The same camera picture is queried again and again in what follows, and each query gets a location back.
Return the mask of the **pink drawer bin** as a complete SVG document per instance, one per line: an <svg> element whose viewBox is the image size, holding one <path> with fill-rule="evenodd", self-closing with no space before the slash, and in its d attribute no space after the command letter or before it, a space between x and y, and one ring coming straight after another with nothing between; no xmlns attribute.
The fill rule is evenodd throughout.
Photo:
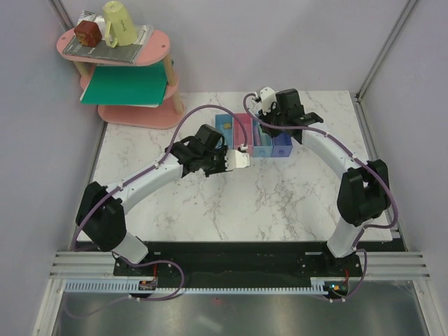
<svg viewBox="0 0 448 336"><path fill-rule="evenodd" d="M241 145L246 144L248 149L253 148L253 130L252 130L252 119L246 113L237 113L237 118L241 121L240 123L234 119L233 127L233 144L234 148L237 149Z"/></svg>

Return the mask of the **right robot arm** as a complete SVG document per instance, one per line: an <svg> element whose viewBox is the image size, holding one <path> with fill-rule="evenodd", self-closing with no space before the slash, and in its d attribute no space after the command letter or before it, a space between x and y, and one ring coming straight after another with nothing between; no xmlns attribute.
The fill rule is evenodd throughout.
<svg viewBox="0 0 448 336"><path fill-rule="evenodd" d="M262 130L272 138L285 132L318 155L340 179L337 196L339 222L327 241L329 253L320 259L322 270L331 276L346 267L361 232L387 210L391 201L384 190L389 185L388 168L382 160L358 163L356 155L331 135L321 116L305 111L298 91L275 92L264 87L255 94L261 104Z"/></svg>

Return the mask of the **pink highlighter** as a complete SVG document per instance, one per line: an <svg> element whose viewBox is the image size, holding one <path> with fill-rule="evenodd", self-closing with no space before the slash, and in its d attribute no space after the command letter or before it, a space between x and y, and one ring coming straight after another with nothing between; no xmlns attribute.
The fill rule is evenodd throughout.
<svg viewBox="0 0 448 336"><path fill-rule="evenodd" d="M253 128L254 146L261 146L260 132L257 126Z"/></svg>

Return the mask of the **light blue drawer bin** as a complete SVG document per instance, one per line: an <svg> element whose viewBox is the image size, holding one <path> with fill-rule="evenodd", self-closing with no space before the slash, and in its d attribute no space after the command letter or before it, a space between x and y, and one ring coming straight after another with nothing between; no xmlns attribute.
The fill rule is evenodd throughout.
<svg viewBox="0 0 448 336"><path fill-rule="evenodd" d="M260 124L256 121L252 122L252 130L255 126L258 127L260 132L260 138L263 136L263 134L266 134L263 132ZM272 145L271 146L254 146L254 138L253 138L253 157L255 158L270 158L272 154Z"/></svg>

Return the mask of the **purple drawer bin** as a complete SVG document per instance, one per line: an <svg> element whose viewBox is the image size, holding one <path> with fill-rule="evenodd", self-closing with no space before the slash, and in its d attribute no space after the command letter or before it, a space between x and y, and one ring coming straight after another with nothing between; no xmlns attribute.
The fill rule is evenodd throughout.
<svg viewBox="0 0 448 336"><path fill-rule="evenodd" d="M293 149L290 136L282 132L272 139L272 158L287 158Z"/></svg>

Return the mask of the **green highlighter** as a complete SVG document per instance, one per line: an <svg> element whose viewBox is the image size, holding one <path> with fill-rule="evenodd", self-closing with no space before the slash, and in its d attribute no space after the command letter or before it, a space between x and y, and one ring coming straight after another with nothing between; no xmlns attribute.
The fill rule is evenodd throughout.
<svg viewBox="0 0 448 336"><path fill-rule="evenodd" d="M263 134L261 137L261 143L262 146L271 146L272 145L272 139L269 135Z"/></svg>

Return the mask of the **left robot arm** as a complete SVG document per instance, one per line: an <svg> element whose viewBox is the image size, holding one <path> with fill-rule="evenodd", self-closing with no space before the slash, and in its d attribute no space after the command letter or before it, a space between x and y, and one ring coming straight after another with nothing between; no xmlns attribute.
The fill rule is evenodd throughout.
<svg viewBox="0 0 448 336"><path fill-rule="evenodd" d="M153 164L109 185L87 185L76 216L77 226L100 251L111 251L127 261L138 275L153 269L146 245L130 234L125 216L140 201L168 183L203 170L209 176L224 172L228 147L224 136L210 125L196 135L171 142Z"/></svg>

